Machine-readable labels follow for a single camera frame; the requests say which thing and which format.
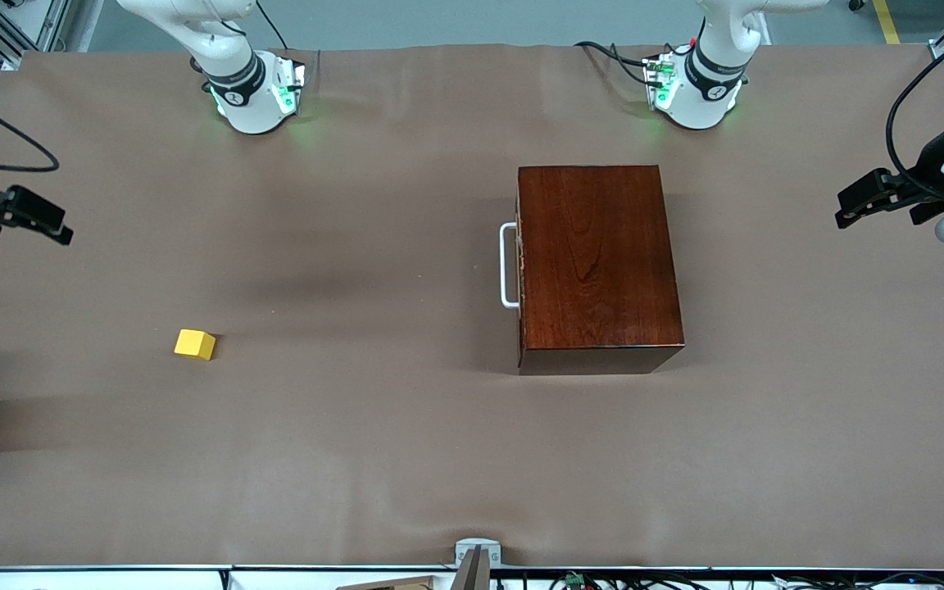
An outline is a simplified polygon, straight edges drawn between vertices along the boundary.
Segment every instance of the black cable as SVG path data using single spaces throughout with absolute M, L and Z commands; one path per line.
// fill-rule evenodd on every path
M 621 70 L 625 70 L 625 74 L 629 75 L 629 78 L 635 79 L 640 84 L 644 86 L 651 86 L 653 89 L 660 89 L 663 86 L 661 82 L 652 81 L 652 79 L 640 78 L 639 75 L 633 73 L 632 70 L 629 70 L 629 67 L 625 65 L 625 57 L 621 56 L 621 53 L 618 53 L 618 46 L 613 43 L 610 44 L 610 50 L 614 52 L 614 55 L 618 56 L 618 65 L 621 66 Z M 638 65 L 643 67 L 643 62 L 639 62 Z
M 898 151 L 895 149 L 895 115 L 898 113 L 898 107 L 902 106 L 902 102 L 905 101 L 906 97 L 910 96 L 911 91 L 913 91 L 915 87 L 920 84 L 926 75 L 930 74 L 930 72 L 932 72 L 932 70 L 934 70 L 934 68 L 936 68 L 937 65 L 942 62 L 944 62 L 944 53 L 942 53 L 939 57 L 934 57 L 932 62 L 928 64 L 928 67 L 923 68 L 923 70 L 920 71 L 920 74 L 917 74 L 917 77 L 913 78 L 913 82 L 910 82 L 910 85 L 906 86 L 905 89 L 902 90 L 902 94 L 899 94 L 898 98 L 896 98 L 895 104 L 891 105 L 891 112 L 887 114 L 887 126 L 884 127 L 884 139 L 887 141 L 887 155 L 891 158 L 891 162 L 895 165 L 899 175 L 905 176 L 905 179 L 915 187 L 929 195 L 932 195 L 932 197 L 939 199 L 941 199 L 943 195 L 939 191 L 929 187 L 927 184 L 923 184 L 920 179 L 917 179 L 915 176 L 911 175 L 910 172 L 905 168 L 905 165 L 902 164 L 901 158 L 898 157 Z M 872 586 L 859 586 L 859 588 L 871 587 Z
M 668 583 L 663 579 L 648 579 L 646 580 L 646 582 L 647 583 L 645 586 L 641 584 L 641 586 L 644 587 L 644 589 L 650 588 L 651 586 L 658 585 L 658 586 L 667 587 L 669 590 L 683 590 L 683 588 L 680 588 L 679 586 L 671 585 L 671 583 Z
M 12 133 L 15 134 L 16 137 L 24 139 L 24 141 L 29 143 L 31 147 L 34 147 L 34 149 L 41 151 L 43 156 L 49 158 L 49 163 L 50 163 L 49 166 L 15 166 L 12 164 L 0 164 L 0 170 L 6 170 L 10 172 L 53 172 L 54 170 L 57 170 L 57 168 L 61 167 L 61 162 L 57 160 L 56 156 L 53 156 L 52 152 L 50 152 L 48 149 L 43 147 L 43 145 L 40 144 L 39 142 L 34 141 L 34 139 L 32 139 L 25 132 L 12 126 L 10 123 L 4 120 L 1 116 L 0 116 L 0 125 L 12 131 Z
M 557 579 L 553 579 L 551 581 L 551 585 L 548 585 L 548 590 L 556 590 L 556 585 L 558 585 L 560 582 L 563 582 L 563 580 L 566 580 L 566 574 L 559 576 Z
M 265 7 L 261 6 L 261 0 L 257 0 L 257 10 L 261 11 L 261 15 L 265 17 L 266 21 L 269 21 L 269 26 L 272 27 L 272 30 L 275 32 L 276 37 L 279 38 L 279 42 L 282 43 L 282 48 L 285 50 L 289 50 L 289 45 L 286 44 L 286 40 L 282 38 L 282 34 L 279 33 L 278 29 L 276 29 L 275 23 L 272 22 L 272 19 L 269 18 L 269 14 L 265 12 Z
M 613 43 L 610 44 L 610 49 L 604 48 L 604 46 L 600 45 L 599 43 L 592 43 L 592 41 L 582 41 L 580 43 L 576 43 L 574 47 L 596 49 L 598 52 L 603 53 L 604 56 L 610 57 L 611 60 L 618 62 L 618 65 L 621 66 L 621 70 L 625 70 L 625 74 L 629 75 L 629 78 L 635 79 L 637 82 L 645 86 L 651 86 L 652 89 L 660 89 L 660 87 L 662 87 L 660 82 L 655 82 L 653 79 L 640 78 L 639 75 L 636 75 L 632 70 L 629 70 L 629 65 L 638 65 L 643 67 L 643 62 L 630 59 L 630 57 L 623 57 L 621 53 L 618 53 L 618 46 L 614 45 Z
M 232 33 L 241 34 L 241 36 L 243 36 L 243 37 L 246 37 L 246 36 L 247 36 L 247 31 L 246 31 L 246 30 L 235 29 L 235 27 L 233 27 L 232 25 L 229 25 L 228 23 L 226 23 L 226 22 L 224 22 L 224 21 L 221 21 L 221 22 L 220 22 L 220 25 L 221 25 L 221 26 L 224 26 L 225 29 L 227 29 L 227 30 L 231 30 Z
M 670 582 L 682 583 L 685 586 L 692 587 L 694 590 L 709 590 L 708 587 L 701 586 L 700 583 L 693 582 L 690 578 L 687 578 L 687 576 L 684 576 L 684 575 L 671 574 L 671 572 L 660 572 L 660 571 L 652 572 L 652 575 L 655 575 L 656 578 L 668 579 L 670 580 Z
M 786 579 L 786 582 L 790 585 L 797 583 L 793 590 L 836 590 L 840 588 L 838 583 L 821 582 L 820 579 L 803 578 L 801 575 L 791 575 Z
M 603 590 L 603 587 L 595 579 L 589 578 L 588 574 L 581 574 L 581 579 L 585 580 L 585 587 L 589 590 Z
M 199 72 L 199 74 L 206 75 L 206 72 L 202 71 L 202 66 L 199 65 L 199 62 L 195 61 L 195 56 L 188 57 L 188 66 L 190 66 L 192 70 Z M 205 79 L 205 81 L 202 81 L 202 86 L 199 86 L 199 89 L 202 90 L 204 93 L 209 93 L 210 80 Z
M 944 587 L 944 579 L 938 579 L 930 575 L 916 574 L 915 572 L 906 571 L 906 572 L 901 572 L 901 574 L 888 575 L 887 578 L 881 579 L 880 582 L 862 583 L 862 585 L 855 586 L 855 588 L 872 590 L 873 588 L 876 588 L 877 586 L 881 585 L 881 583 L 894 582 L 894 580 L 902 578 L 902 576 L 907 576 L 907 578 L 912 578 L 913 580 L 923 580 L 923 582 L 935 583 L 937 586 Z
M 672 55 L 674 56 L 686 56 L 687 53 L 693 52 L 694 50 L 694 48 L 687 48 L 686 52 L 678 52 L 678 50 L 675 49 L 671 43 L 667 43 L 665 45 L 665 49 L 668 50 L 668 52 L 672 53 Z
M 593 43 L 592 41 L 582 41 L 580 43 L 575 43 L 574 47 L 596 49 L 597 52 L 603 53 L 604 56 L 610 57 L 611 60 L 618 60 L 618 61 L 627 63 L 629 65 L 639 65 L 639 66 L 643 65 L 643 62 L 638 62 L 634 59 L 630 59 L 630 57 L 619 56 L 617 49 L 615 49 L 614 52 L 610 52 L 610 49 L 604 48 L 603 45 L 600 45 L 599 43 Z
M 604 578 L 604 576 L 602 576 L 602 575 L 599 576 L 599 579 L 602 579 L 603 582 L 609 583 L 610 586 L 611 586 L 612 588 L 614 588 L 614 590 L 621 590 L 621 587 L 618 586 L 619 580 L 613 579 L 613 578 Z

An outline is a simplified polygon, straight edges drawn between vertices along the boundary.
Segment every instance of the white bracket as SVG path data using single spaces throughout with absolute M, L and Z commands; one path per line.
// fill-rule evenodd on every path
M 936 39 L 928 39 L 928 49 L 930 49 L 930 52 L 932 53 L 933 60 L 939 59 L 939 57 L 942 56 L 942 53 L 944 53 L 944 49 L 939 50 L 939 48 L 937 48 Z
M 483 545 L 483 551 L 490 556 L 490 567 L 502 566 L 501 541 L 494 541 L 491 538 L 462 538 L 454 544 L 454 567 L 461 567 L 461 560 L 465 559 L 465 553 L 475 549 L 476 545 Z

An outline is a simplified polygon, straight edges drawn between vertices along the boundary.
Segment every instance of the yellow floor line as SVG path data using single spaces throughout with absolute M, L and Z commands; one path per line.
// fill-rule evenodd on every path
M 884 41 L 888 45 L 898 45 L 902 41 L 898 38 L 898 31 L 895 30 L 895 21 L 891 20 L 891 11 L 887 8 L 887 0 L 873 0 L 873 7 L 876 8 L 876 18 L 880 19 L 880 29 L 883 30 Z

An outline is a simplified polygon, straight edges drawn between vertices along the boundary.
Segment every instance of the wooden box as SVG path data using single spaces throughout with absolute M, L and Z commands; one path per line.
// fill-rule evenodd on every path
M 684 345 L 656 166 L 520 168 L 521 374 L 651 373 Z

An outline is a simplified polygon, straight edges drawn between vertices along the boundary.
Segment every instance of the wood grain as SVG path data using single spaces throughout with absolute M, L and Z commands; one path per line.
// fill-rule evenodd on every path
M 520 168 L 520 238 L 524 360 L 683 345 L 658 167 Z

